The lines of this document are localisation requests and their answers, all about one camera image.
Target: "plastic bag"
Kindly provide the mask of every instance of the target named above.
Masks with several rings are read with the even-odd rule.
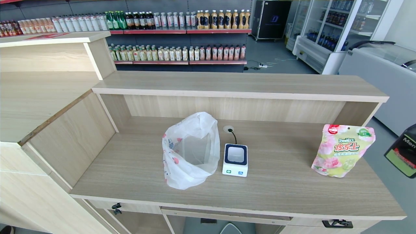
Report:
[[[187,189],[203,183],[220,160],[217,120],[206,112],[188,116],[166,130],[162,148],[169,186]]]
[[[371,127],[326,124],[312,169],[322,175],[342,178],[375,140]]]

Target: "snack bag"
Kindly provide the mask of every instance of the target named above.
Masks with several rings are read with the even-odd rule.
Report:
[[[371,127],[325,124],[312,169],[322,175],[342,178],[375,140]]]

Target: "counter drawer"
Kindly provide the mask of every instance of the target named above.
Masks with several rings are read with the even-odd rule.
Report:
[[[234,212],[198,210],[198,209],[181,209],[181,208],[170,208],[170,207],[161,207],[161,210],[162,210],[162,213],[166,215],[176,215],[176,216],[206,218],[206,219],[220,219],[220,220],[227,220],[227,221],[249,222],[249,223],[271,224],[271,225],[287,225],[291,219],[291,217],[285,217],[285,216],[245,214],[245,213],[234,213]]]
[[[278,234],[359,234],[367,228],[326,228],[326,227],[301,227],[285,226],[277,231]]]
[[[111,207],[117,204],[117,202],[104,202],[97,200],[88,200],[91,202],[95,208],[98,209],[112,209]],[[162,214],[159,206],[152,205],[142,205],[142,204],[131,204],[131,203],[122,203],[120,202],[121,207],[118,208],[121,211],[130,211],[138,213],[148,213],[148,214]]]
[[[330,223],[332,222],[331,219],[311,219],[311,218],[299,218],[293,217],[290,220],[289,225],[291,226],[308,226],[308,227],[324,227],[322,224],[322,220],[328,220]],[[352,221],[352,225],[354,228],[369,228],[376,223],[380,222],[380,220],[347,220]]]

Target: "white plastic bag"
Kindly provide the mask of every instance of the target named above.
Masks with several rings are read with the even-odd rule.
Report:
[[[220,137],[217,120],[206,112],[188,116],[162,138],[165,181],[175,189],[202,184],[217,170]]]

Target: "chest freezer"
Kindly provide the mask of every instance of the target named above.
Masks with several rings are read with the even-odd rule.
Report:
[[[416,123],[415,51],[394,42],[359,42],[350,47],[338,73],[358,75],[390,96],[374,116],[396,135]]]

